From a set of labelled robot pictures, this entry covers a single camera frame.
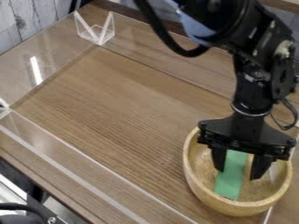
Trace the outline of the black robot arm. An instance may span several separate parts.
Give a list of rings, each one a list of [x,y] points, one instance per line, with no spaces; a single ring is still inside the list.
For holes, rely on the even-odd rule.
[[[284,133],[293,126],[272,128],[265,117],[276,104],[293,115],[287,100],[296,90],[293,71],[295,39],[292,30],[260,0],[168,0],[181,26],[197,47],[185,50],[165,30],[148,0],[133,0],[156,35],[173,52],[196,57],[212,47],[232,55],[236,88],[231,101],[233,114],[199,122],[197,142],[211,148],[213,166],[224,170],[227,151],[253,155],[249,178],[260,179],[271,164],[289,158],[296,141]]]

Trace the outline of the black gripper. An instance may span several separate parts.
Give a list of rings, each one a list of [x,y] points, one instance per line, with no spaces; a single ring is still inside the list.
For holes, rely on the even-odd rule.
[[[249,179],[260,179],[280,160],[288,160],[295,139],[279,131],[265,121],[263,116],[247,116],[233,112],[220,119],[199,122],[199,142],[211,149],[213,166],[224,171],[227,150],[253,154]]]

